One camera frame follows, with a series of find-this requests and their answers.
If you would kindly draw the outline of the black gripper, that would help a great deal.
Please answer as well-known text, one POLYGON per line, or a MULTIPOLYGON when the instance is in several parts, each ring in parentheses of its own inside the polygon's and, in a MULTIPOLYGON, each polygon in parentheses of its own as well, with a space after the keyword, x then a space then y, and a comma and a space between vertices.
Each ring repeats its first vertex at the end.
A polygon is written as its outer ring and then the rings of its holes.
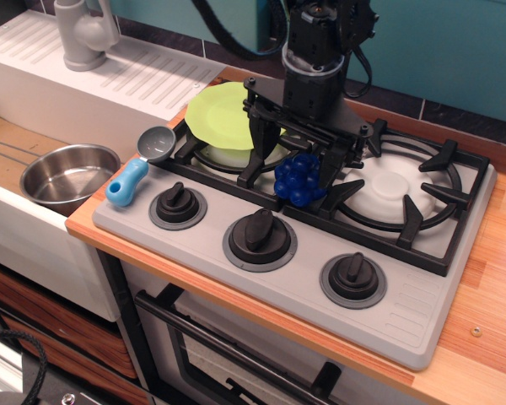
POLYGON ((326 192, 343 167, 363 168, 353 145, 361 148, 372 136, 372 126, 345 101, 344 66, 341 62, 301 68, 286 63, 283 79, 249 77, 244 81, 248 91, 244 110, 255 155, 265 161, 275 149, 282 128, 332 146, 320 160, 318 187, 326 192))

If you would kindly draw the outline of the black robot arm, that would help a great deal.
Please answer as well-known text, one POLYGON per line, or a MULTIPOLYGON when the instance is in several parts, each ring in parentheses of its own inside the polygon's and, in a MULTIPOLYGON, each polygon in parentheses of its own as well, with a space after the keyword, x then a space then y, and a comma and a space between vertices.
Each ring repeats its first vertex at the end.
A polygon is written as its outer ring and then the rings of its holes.
POLYGON ((360 55, 377 19, 368 1, 303 1, 290 9, 284 79, 244 82, 253 150, 239 186, 253 186, 278 144, 295 152, 319 148, 323 188, 359 162, 374 129, 347 105, 344 84, 349 57, 360 55))

